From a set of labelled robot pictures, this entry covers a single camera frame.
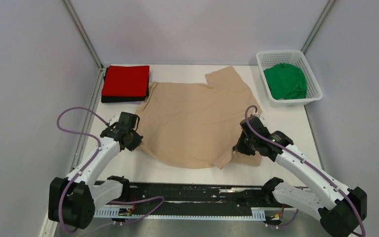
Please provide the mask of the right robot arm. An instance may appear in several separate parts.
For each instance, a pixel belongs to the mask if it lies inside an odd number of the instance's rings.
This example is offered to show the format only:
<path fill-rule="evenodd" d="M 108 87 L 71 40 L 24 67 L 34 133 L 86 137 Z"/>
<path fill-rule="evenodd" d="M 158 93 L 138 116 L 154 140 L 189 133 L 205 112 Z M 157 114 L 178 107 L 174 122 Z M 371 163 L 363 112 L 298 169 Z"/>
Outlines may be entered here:
<path fill-rule="evenodd" d="M 242 133 L 233 149 L 244 155 L 259 153 L 295 175 L 307 191 L 273 177 L 264 185 L 263 202 L 268 206 L 287 204 L 318 220 L 332 237 L 351 234 L 365 236 L 363 221 L 367 217 L 367 193 L 354 189 L 317 167 L 281 131 L 270 133 L 255 115 L 240 122 Z"/>

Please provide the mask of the beige t shirt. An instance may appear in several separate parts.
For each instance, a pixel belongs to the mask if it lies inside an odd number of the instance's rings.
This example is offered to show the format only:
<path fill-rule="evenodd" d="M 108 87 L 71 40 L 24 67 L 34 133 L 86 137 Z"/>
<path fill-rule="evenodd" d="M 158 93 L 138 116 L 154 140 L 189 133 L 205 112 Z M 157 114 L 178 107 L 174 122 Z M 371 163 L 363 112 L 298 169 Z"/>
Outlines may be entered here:
<path fill-rule="evenodd" d="M 202 169 L 230 162 L 259 166 L 260 155 L 233 150 L 245 110 L 257 105 L 233 67 L 206 74 L 206 83 L 152 82 L 136 114 L 139 150 L 166 164 Z"/>

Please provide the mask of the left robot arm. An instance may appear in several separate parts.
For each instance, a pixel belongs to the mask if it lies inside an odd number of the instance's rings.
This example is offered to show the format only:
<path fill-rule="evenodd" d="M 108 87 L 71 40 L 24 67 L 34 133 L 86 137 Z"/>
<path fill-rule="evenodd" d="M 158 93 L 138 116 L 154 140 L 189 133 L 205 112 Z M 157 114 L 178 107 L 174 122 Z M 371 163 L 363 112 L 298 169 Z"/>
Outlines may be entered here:
<path fill-rule="evenodd" d="M 122 112 L 104 121 L 106 128 L 99 136 L 90 135 L 97 144 L 91 154 L 64 178 L 56 177 L 49 187 L 48 218 L 61 224 L 67 231 L 85 229 L 95 212 L 115 199 L 128 203 L 131 190 L 119 177 L 111 177 L 101 185 L 97 178 L 121 151 L 133 151 L 140 146 L 143 137 L 137 133 L 140 118 L 136 114 Z"/>

